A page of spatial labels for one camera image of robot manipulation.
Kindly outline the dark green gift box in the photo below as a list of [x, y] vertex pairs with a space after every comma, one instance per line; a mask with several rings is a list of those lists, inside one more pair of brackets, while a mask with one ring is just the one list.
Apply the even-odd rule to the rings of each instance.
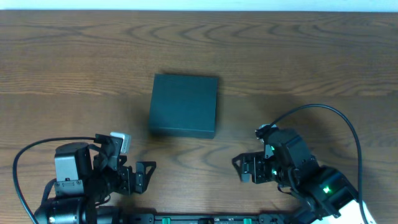
[[216, 77], [156, 74], [149, 112], [151, 134], [213, 139], [218, 81]]

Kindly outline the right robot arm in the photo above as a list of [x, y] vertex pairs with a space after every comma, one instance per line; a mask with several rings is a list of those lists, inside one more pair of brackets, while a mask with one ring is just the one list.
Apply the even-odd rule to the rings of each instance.
[[319, 165], [295, 130], [263, 125], [256, 137], [263, 150], [242, 153], [232, 164], [242, 182], [275, 182], [279, 192], [300, 201], [283, 223], [374, 223], [359, 191], [339, 170]]

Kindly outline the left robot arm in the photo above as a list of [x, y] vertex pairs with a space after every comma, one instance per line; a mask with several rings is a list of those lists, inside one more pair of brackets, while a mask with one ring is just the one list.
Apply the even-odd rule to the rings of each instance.
[[55, 150], [56, 178], [45, 187], [34, 217], [39, 223], [129, 223], [112, 193], [143, 194], [156, 168], [154, 161], [126, 166], [130, 136], [123, 133], [67, 138]]

